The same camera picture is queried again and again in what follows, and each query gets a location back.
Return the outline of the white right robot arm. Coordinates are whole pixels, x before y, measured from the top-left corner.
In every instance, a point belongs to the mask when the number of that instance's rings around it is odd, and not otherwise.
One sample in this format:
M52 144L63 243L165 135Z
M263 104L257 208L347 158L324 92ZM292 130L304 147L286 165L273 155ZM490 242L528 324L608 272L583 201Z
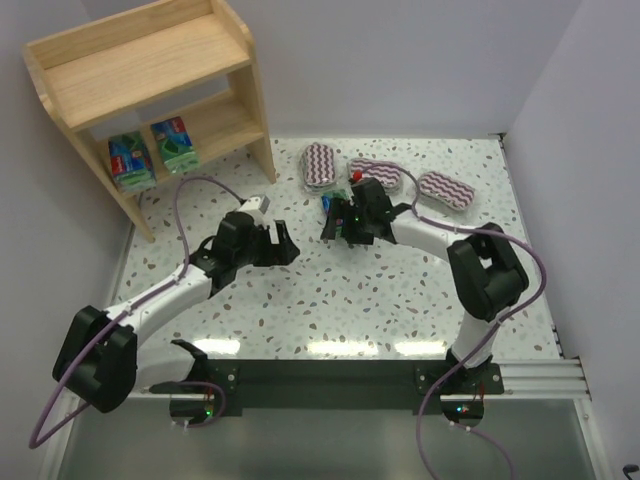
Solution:
M528 275L498 225L474 229L424 222L411 205L394 205L373 178L354 183L350 198L334 197L325 205L323 240L342 238L350 245L371 245L380 239L447 262L464 310L448 355L467 370L489 360L500 317L529 287Z

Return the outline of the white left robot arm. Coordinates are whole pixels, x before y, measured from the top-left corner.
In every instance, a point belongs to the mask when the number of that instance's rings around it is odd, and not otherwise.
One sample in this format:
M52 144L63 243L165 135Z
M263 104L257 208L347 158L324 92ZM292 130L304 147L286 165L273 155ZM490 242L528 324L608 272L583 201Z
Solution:
M52 376L102 413L113 411L133 390L138 348L185 310L209 300L246 267L287 266L300 254L283 220L270 228L246 212L225 215L187 263L138 296L106 310L93 306L73 318Z

